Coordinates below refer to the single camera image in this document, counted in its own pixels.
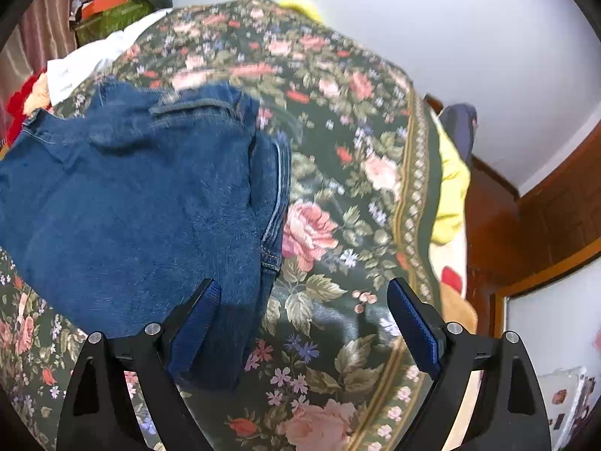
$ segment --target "floral tablecloth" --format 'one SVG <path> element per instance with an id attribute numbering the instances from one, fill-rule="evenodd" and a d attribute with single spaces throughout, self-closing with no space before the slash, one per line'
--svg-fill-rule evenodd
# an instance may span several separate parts
<path id="1" fill-rule="evenodd" d="M 240 384 L 234 393 L 181 389 L 213 447 L 392 449 L 430 381 L 387 309 L 387 280 L 407 277 L 441 308 L 428 260 L 438 136 L 409 78 L 271 0 L 176 9 L 95 79 L 109 74 L 176 90 L 229 80 L 260 100 L 257 126 L 293 149 L 285 262 Z M 85 114 L 94 90 L 90 79 L 55 113 Z M 0 384 L 52 449 L 85 334 L 40 299 L 4 250 L 0 284 Z M 162 449 L 136 375 L 126 378 L 148 445 Z"/>

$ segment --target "folded blue jeans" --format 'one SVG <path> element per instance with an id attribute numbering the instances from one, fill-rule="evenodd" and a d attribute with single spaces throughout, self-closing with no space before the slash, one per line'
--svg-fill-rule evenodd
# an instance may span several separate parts
<path id="1" fill-rule="evenodd" d="M 164 321 L 216 280 L 168 368 L 234 387 L 281 266 L 290 188 L 290 146 L 255 129 L 257 111 L 226 83 L 112 80 L 85 117 L 38 110 L 0 163 L 0 243 L 57 312 L 108 337 Z"/>

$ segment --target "blue flower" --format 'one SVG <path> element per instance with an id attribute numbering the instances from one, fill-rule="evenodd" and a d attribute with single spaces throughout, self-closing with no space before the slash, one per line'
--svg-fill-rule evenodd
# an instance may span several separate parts
<path id="1" fill-rule="evenodd" d="M 142 422 L 140 424 L 140 427 L 146 431 L 148 431 L 149 434 L 155 435 L 156 434 L 156 428 L 154 427 L 154 422 L 152 422 L 152 419 L 150 419 L 150 416 L 146 417 L 146 419 L 144 419 L 144 422 Z"/>
<path id="2" fill-rule="evenodd" d="M 301 336 L 288 336 L 288 343 L 284 344 L 284 346 L 286 349 L 288 349 L 288 351 L 292 351 L 293 349 L 298 351 L 301 348 Z"/>
<path id="3" fill-rule="evenodd" d="M 317 358 L 319 356 L 317 345 L 312 342 L 305 343 L 305 345 L 299 349 L 299 356 L 305 359 L 305 363 L 311 361 L 311 358 Z"/>

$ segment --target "wall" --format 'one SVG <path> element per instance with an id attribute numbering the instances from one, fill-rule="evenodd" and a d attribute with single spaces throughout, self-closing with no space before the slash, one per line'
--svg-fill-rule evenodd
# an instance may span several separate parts
<path id="1" fill-rule="evenodd" d="M 601 101 L 601 42 L 573 0 L 311 1 L 421 93 L 474 103 L 474 152 L 521 192 Z"/>
<path id="2" fill-rule="evenodd" d="M 537 375 L 585 366 L 601 393 L 601 354 L 593 346 L 601 330 L 601 259 L 524 297 L 510 299 L 507 329 L 524 340 Z"/>

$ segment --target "metal screw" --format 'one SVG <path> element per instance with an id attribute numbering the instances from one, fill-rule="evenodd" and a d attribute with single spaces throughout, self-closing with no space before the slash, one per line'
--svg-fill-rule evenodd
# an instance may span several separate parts
<path id="1" fill-rule="evenodd" d="M 149 336 L 154 336 L 154 334 L 158 334 L 159 331 L 160 331 L 160 324 L 157 324 L 156 322 L 152 322 L 152 324 L 148 324 L 144 328 L 144 332 L 146 334 L 148 334 Z"/>
<path id="2" fill-rule="evenodd" d="M 88 336 L 88 341 L 92 344 L 99 343 L 101 339 L 102 339 L 102 334 L 100 334 L 100 333 L 91 333 Z"/>
<path id="3" fill-rule="evenodd" d="M 518 342 L 520 340 L 520 337 L 518 336 L 518 334 L 514 333 L 513 331 L 509 331 L 505 335 L 505 337 L 512 344 L 515 344 L 516 342 Z"/>
<path id="4" fill-rule="evenodd" d="M 447 329 L 451 334 L 461 334 L 464 331 L 461 324 L 458 324 L 457 322 L 450 322 L 447 324 Z"/>

